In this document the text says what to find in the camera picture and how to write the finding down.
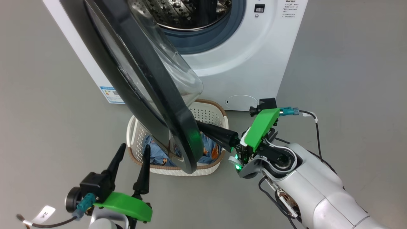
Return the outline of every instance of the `stainless steel drum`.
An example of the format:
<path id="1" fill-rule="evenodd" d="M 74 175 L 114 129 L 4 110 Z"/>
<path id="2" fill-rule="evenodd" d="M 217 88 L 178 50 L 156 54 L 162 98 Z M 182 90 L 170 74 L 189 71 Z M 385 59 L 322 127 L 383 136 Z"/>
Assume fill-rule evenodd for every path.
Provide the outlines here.
<path id="1" fill-rule="evenodd" d="M 175 31 L 197 31 L 222 19 L 231 0 L 133 0 L 144 4 L 162 27 Z"/>

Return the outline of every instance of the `front-loading washing machine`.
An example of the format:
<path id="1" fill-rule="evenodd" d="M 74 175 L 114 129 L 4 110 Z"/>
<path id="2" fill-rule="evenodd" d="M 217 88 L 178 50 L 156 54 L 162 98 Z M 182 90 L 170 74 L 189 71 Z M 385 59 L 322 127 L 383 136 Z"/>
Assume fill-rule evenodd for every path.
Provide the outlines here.
<path id="1" fill-rule="evenodd" d="M 164 49 L 171 46 L 174 56 L 181 55 L 186 68 L 202 81 L 199 98 L 215 101 L 227 110 L 247 111 L 259 99 L 277 95 L 307 2 L 116 0 L 106 7 L 115 11 L 123 4 L 132 14 L 127 16 L 135 19 L 135 12 L 139 13 L 136 23 L 144 30 L 159 28 L 160 32 L 153 32 L 160 33 L 155 36 L 159 37 L 156 42 L 168 44 Z M 106 68 L 106 62 L 111 57 L 104 53 L 105 45 L 99 41 L 100 31 L 95 29 L 88 3 L 44 3 L 104 96 L 111 103 L 124 103 L 121 93 L 108 80 L 111 70 Z M 140 36 L 144 34 L 132 39 L 136 42 Z"/>

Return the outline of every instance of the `laundry basket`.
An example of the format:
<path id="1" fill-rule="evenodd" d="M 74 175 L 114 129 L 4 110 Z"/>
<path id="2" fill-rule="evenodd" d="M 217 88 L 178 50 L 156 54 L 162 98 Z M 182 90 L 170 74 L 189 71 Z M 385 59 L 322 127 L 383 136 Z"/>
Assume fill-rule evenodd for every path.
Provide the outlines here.
<path id="1" fill-rule="evenodd" d="M 229 129 L 226 112 L 219 104 L 209 100 L 198 99 L 189 107 L 189 109 L 192 111 L 196 120 Z M 149 134 L 150 133 L 134 116 L 131 117 L 127 126 L 127 147 L 129 149 L 130 158 L 140 166 L 143 164 L 143 141 L 146 135 Z M 150 172 L 171 176 L 208 175 L 213 173 L 219 167 L 220 161 L 225 156 L 225 152 L 226 150 L 222 148 L 219 158 L 215 162 L 209 165 L 197 166 L 197 170 L 192 174 L 182 171 L 179 167 L 161 165 L 150 165 Z"/>

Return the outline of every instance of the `clothes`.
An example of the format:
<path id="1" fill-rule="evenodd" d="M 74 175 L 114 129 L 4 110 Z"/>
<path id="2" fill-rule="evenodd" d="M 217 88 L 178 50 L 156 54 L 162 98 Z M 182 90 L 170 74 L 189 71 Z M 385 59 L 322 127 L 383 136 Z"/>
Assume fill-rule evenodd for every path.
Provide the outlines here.
<path id="1" fill-rule="evenodd" d="M 216 144 L 213 140 L 201 133 L 201 138 L 203 142 L 203 155 L 199 159 L 198 163 L 209 165 L 213 163 L 219 157 L 220 146 Z M 150 163 L 152 165 L 162 165 L 162 166 L 176 166 L 168 157 L 167 154 L 155 143 L 150 135 L 147 135 L 143 141 L 143 152 L 146 145 L 149 144 L 151 148 Z M 180 152 L 175 149 L 175 153 L 180 155 Z"/>

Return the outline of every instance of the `teal connector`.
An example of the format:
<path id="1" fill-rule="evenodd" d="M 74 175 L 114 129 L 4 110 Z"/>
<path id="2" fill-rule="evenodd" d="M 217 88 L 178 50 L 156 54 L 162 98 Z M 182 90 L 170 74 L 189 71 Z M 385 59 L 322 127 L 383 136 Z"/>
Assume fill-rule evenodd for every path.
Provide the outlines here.
<path id="1" fill-rule="evenodd" d="M 96 196 L 93 193 L 88 193 L 77 205 L 77 209 L 72 213 L 72 217 L 76 216 L 75 220 L 80 220 L 88 208 L 92 207 L 96 202 Z"/>
<path id="2" fill-rule="evenodd" d="M 280 108 L 280 113 L 279 116 L 286 116 L 286 115 L 299 115 L 300 114 L 300 110 L 298 109 L 298 107 L 281 107 Z"/>

